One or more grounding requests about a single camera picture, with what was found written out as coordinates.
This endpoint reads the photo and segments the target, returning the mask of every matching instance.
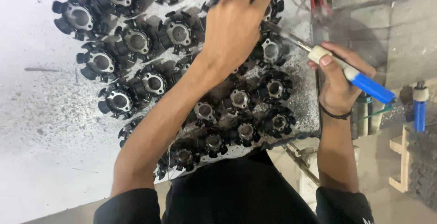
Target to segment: black shirt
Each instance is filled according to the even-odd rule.
[[[265,151],[206,165],[172,181],[160,220],[156,191],[134,189],[108,200],[95,224],[373,223],[366,197],[320,187],[317,216]]]

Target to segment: person's left hand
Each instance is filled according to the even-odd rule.
[[[254,49],[270,1],[220,0],[209,10],[201,61],[193,64],[205,64],[215,85],[242,65]]]

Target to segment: black bracelet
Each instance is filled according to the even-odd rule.
[[[333,115],[333,114],[329,113],[329,112],[328,112],[328,111],[323,107],[322,104],[320,104],[320,108],[322,108],[323,112],[325,112],[326,115],[329,115],[330,117],[335,118],[335,119],[347,120],[347,118],[348,118],[350,115],[352,115],[352,110],[349,111],[349,112],[346,113],[346,114],[343,114],[343,115]]]

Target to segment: black mark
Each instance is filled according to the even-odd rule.
[[[81,170],[81,171],[87,171],[87,172],[96,173],[96,174],[99,173],[99,172],[96,172],[96,171],[90,171],[90,170],[86,170],[86,169],[79,169],[79,168],[72,168],[72,169]]]
[[[25,68],[25,71],[59,72],[59,70],[47,70],[47,69],[43,69],[43,68]]]

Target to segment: fingernail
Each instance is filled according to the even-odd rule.
[[[332,62],[332,58],[329,56],[324,56],[322,59],[320,59],[320,65],[326,66]]]

